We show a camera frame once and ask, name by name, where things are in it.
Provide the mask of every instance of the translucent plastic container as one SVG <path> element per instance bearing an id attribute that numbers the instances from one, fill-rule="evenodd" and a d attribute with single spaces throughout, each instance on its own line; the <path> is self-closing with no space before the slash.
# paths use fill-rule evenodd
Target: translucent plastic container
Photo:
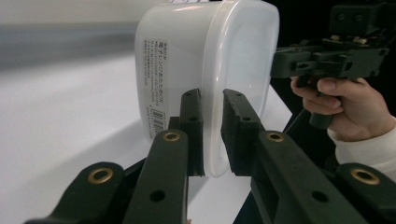
<path id="1" fill-rule="evenodd" d="M 137 90 L 149 141 L 177 117 L 181 95 L 200 89 L 205 174 L 229 167 L 220 136 L 223 90 L 246 95 L 262 118 L 276 50 L 276 7 L 261 0 L 163 4 L 149 10 L 135 37 Z"/>

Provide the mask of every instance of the screw hole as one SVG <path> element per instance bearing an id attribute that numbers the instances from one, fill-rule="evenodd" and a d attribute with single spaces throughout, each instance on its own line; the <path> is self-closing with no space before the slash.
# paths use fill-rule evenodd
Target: screw hole
<path id="1" fill-rule="evenodd" d="M 282 142 L 284 140 L 283 136 L 278 133 L 268 133 L 267 138 L 273 142 Z"/>
<path id="2" fill-rule="evenodd" d="M 163 190 L 160 189 L 152 192 L 149 195 L 149 199 L 155 203 L 162 201 L 164 198 L 165 198 L 165 192 L 163 192 Z"/>
<path id="3" fill-rule="evenodd" d="M 168 141 L 168 142 L 177 141 L 179 138 L 180 138 L 180 134 L 178 134 L 178 133 L 166 133 L 166 134 L 163 136 L 163 139 L 164 139 L 165 141 Z"/>
<path id="4" fill-rule="evenodd" d="M 318 201 L 320 203 L 326 203 L 329 201 L 329 198 L 327 197 L 327 195 L 320 191 L 312 192 L 312 198 L 314 198 L 316 201 Z"/>
<path id="5" fill-rule="evenodd" d="M 103 184 L 113 176 L 113 170 L 110 168 L 98 168 L 91 171 L 88 176 L 88 182 L 92 184 Z"/>
<path id="6" fill-rule="evenodd" d="M 352 174 L 352 176 L 359 180 L 362 183 L 368 184 L 368 185 L 378 185 L 380 183 L 380 180 L 378 178 L 378 176 L 376 176 L 375 174 L 360 169 L 360 168 L 355 168 L 352 169 L 350 171 L 350 173 Z"/>

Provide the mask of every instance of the brass insert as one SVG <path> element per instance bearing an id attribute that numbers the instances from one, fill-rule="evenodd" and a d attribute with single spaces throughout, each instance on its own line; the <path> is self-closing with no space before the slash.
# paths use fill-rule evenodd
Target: brass insert
<path id="1" fill-rule="evenodd" d="M 361 168 L 354 168 L 350 171 L 352 176 L 360 182 L 368 185 L 378 185 L 380 180 L 378 176 L 371 173 L 370 171 L 363 170 Z"/>
<path id="2" fill-rule="evenodd" d="M 91 171 L 88 176 L 88 182 L 91 184 L 103 184 L 113 176 L 113 170 L 110 168 L 97 168 Z"/>
<path id="3" fill-rule="evenodd" d="M 278 133 L 268 133 L 267 138 L 273 142 L 283 142 L 283 140 L 285 140 L 285 138 Z"/>
<path id="4" fill-rule="evenodd" d="M 163 140 L 168 142 L 175 142 L 180 138 L 180 134 L 178 133 L 166 133 L 163 135 Z"/>

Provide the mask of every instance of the hand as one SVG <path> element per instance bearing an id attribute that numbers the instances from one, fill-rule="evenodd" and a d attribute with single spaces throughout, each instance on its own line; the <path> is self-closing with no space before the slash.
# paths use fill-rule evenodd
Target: hand
<path id="1" fill-rule="evenodd" d="M 297 77 L 291 79 L 293 92 L 303 97 L 303 105 L 311 113 L 333 115 L 329 129 L 337 139 L 345 142 L 378 137 L 392 130 L 396 120 L 389 113 L 382 95 L 366 80 L 325 77 L 318 81 L 318 91 L 326 96 L 317 97 L 318 91 L 296 87 Z"/>

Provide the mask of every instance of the barcode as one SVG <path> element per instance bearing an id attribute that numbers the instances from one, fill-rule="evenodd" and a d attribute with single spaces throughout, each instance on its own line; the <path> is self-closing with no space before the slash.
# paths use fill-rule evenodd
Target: barcode
<path id="1" fill-rule="evenodd" d="M 153 121 L 153 127 L 154 127 L 155 134 L 162 132 L 164 130 L 163 112 L 156 110 L 156 109 L 152 109 L 151 114 L 152 114 L 152 121 Z"/>

